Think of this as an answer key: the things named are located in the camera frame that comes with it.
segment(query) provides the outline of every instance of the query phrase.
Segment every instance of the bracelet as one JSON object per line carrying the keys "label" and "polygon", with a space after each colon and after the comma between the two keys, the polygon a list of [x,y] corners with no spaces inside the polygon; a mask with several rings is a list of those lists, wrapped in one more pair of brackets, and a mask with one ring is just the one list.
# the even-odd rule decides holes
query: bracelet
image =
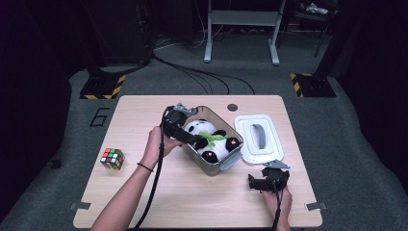
{"label": "bracelet", "polygon": [[150,169],[150,168],[144,166],[142,163],[138,163],[138,166],[142,166],[142,167],[146,168],[147,170],[149,170],[150,172],[153,172],[153,169]]}

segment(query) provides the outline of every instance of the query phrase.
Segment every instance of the table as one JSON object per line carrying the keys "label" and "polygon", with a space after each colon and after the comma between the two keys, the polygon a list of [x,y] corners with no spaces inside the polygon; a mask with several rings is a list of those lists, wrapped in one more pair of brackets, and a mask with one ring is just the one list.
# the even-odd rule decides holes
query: table
{"label": "table", "polygon": [[251,12],[251,11],[216,11],[213,10],[212,0],[208,3],[208,33],[207,46],[205,49],[204,62],[211,61],[213,52],[213,24],[223,25],[251,25],[251,26],[273,26],[272,38],[268,39],[270,55],[273,65],[279,65],[278,53],[276,51],[276,39],[282,20],[286,0],[280,0],[278,12]]}
{"label": "table", "polygon": [[[293,194],[289,217],[291,227],[318,227],[320,211],[307,211],[304,203],[316,198],[304,166],[283,99],[277,95],[134,95],[122,96],[95,161],[82,202],[73,220],[77,228],[89,228],[108,201],[132,174],[140,160],[148,132],[160,124],[167,106],[182,103],[187,108],[207,106],[234,127],[241,115],[269,115],[285,152],[283,162],[291,166],[288,187]],[[238,109],[230,112],[229,104]],[[126,160],[121,170],[107,170],[99,163],[106,147],[119,148]],[[206,175],[183,151],[176,147],[164,159],[158,188],[141,228],[228,228],[271,227],[272,220],[264,199],[248,187],[248,173],[262,178],[262,165],[243,160],[217,176]],[[153,183],[147,182],[139,208],[130,224],[134,227],[146,206]]]}

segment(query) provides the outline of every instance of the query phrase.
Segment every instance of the human hand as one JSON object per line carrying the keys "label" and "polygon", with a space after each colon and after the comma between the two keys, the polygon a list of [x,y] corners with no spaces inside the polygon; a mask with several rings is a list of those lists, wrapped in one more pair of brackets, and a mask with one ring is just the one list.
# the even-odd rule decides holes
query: human hand
{"label": "human hand", "polygon": [[[153,169],[154,166],[159,162],[161,134],[162,130],[159,126],[153,127],[153,129],[149,132],[149,138],[147,139],[147,144],[144,149],[144,155],[140,162],[150,169]],[[168,153],[170,153],[174,147],[183,144],[178,140],[170,139],[166,135],[164,135],[163,142],[165,146],[165,156],[168,155]]]}
{"label": "human hand", "polygon": [[[278,231],[291,230],[288,218],[292,208],[292,194],[291,192],[289,192],[288,187],[285,187],[285,189],[283,189],[282,192],[279,192],[279,198],[281,196],[281,193],[283,194],[282,202],[280,205],[281,212],[276,229]],[[264,200],[267,204],[268,210],[270,211],[272,219],[275,219],[275,213],[278,208],[276,193],[262,191],[262,196],[264,197]]]}

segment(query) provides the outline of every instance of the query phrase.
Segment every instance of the panda plush toy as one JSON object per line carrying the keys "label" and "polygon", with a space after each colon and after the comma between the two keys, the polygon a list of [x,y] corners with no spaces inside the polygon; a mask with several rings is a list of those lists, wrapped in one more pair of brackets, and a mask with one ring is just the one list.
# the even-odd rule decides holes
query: panda plush toy
{"label": "panda plush toy", "polygon": [[217,130],[206,119],[192,121],[184,129],[193,135],[203,137],[192,147],[205,161],[211,164],[218,163],[241,144],[237,138],[228,137],[224,130]]}

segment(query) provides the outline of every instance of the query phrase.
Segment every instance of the plastic box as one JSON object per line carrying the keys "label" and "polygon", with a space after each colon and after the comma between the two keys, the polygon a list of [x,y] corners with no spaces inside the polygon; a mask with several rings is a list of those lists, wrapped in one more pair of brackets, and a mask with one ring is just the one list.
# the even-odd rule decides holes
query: plastic box
{"label": "plastic box", "polygon": [[206,106],[198,106],[198,113],[196,115],[190,116],[186,125],[190,122],[198,119],[206,119],[207,121],[213,123],[213,125],[218,130],[224,130],[228,136],[237,138],[241,144],[232,150],[228,155],[223,159],[219,160],[218,163],[211,164],[205,161],[200,154],[198,154],[194,148],[189,144],[184,144],[182,147],[185,152],[192,158],[192,160],[209,176],[215,176],[221,171],[230,168],[234,163],[236,163],[241,157],[241,148],[243,146],[242,136],[234,130],[228,123],[226,123],[221,117],[214,113],[210,108]]}

